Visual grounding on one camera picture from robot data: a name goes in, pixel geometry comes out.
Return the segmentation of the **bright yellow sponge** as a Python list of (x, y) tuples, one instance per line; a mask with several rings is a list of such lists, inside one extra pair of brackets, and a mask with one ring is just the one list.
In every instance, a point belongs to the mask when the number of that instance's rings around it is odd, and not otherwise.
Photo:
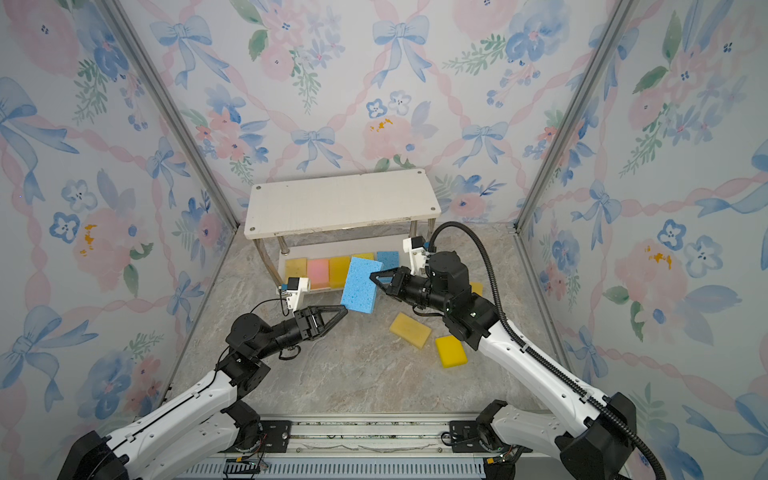
[(468, 363), (462, 342), (454, 336), (439, 337), (435, 344), (443, 368), (449, 369)]

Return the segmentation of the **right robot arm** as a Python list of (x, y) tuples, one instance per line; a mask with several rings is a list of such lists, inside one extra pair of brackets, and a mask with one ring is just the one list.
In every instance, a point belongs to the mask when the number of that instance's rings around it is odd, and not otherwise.
[(494, 303), (473, 292), (456, 253), (431, 255), (421, 276), (399, 267), (370, 279), (389, 297), (438, 312), (454, 337), (511, 372), (547, 407), (547, 413), (534, 414), (491, 402), (476, 419), (485, 449), (544, 453), (559, 459), (575, 479), (620, 478), (635, 449), (633, 404), (621, 394), (607, 397), (586, 385), (524, 338)]

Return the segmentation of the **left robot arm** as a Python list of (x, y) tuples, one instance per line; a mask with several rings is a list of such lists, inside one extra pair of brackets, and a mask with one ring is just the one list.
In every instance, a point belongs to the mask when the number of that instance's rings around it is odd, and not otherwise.
[(80, 437), (59, 478), (172, 479), (215, 453), (254, 447), (263, 437), (261, 417), (243, 399), (269, 373), (266, 358), (325, 336), (347, 313), (343, 305), (311, 306), (276, 325), (255, 313), (239, 316), (211, 371), (137, 421)]

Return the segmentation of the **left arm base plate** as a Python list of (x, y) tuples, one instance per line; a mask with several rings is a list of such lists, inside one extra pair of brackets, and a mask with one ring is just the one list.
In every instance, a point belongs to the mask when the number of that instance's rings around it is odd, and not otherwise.
[(286, 453), (293, 423), (289, 420), (262, 420), (240, 428), (232, 445), (222, 453)]

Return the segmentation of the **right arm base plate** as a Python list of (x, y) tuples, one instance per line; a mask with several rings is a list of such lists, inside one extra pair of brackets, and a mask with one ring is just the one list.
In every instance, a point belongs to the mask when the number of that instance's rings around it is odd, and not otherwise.
[(475, 420), (452, 420), (448, 430), (440, 434), (440, 440), (453, 453), (487, 453), (491, 455), (531, 453), (532, 450), (519, 445), (508, 445), (500, 440), (491, 440), (489, 434), (481, 433)]

